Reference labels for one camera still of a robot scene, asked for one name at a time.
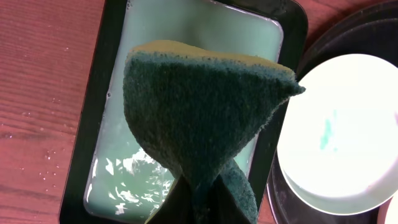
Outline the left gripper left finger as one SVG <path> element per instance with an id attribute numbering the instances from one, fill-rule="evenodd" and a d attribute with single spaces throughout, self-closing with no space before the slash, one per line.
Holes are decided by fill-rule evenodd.
<path id="1" fill-rule="evenodd" d="M 191 199 L 190 186 L 180 176 L 173 182 L 165 201 L 145 224 L 194 224 Z"/>

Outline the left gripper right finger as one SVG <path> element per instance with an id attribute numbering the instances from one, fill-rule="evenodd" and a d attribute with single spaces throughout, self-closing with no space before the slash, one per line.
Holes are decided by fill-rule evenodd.
<path id="1" fill-rule="evenodd" d="M 219 175 L 214 182 L 214 223 L 250 224 L 245 214 L 238 208 L 231 192 Z"/>

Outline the green yellow scrub sponge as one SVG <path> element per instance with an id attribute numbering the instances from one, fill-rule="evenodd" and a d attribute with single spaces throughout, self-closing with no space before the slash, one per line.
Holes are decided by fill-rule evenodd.
<path id="1" fill-rule="evenodd" d="M 254 192 L 234 158 L 304 90 L 293 70 L 270 60 L 155 40 L 127 55 L 124 115 L 145 153 L 189 184 L 194 223 L 214 223 L 219 175 L 256 223 Z"/>

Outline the mint plate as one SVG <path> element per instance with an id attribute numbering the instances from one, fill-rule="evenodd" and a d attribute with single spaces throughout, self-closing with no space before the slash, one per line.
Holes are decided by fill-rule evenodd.
<path id="1" fill-rule="evenodd" d="M 332 215 L 372 210 L 397 192 L 397 67 L 366 54 L 311 69 L 290 99 L 277 157 L 293 193 Z"/>

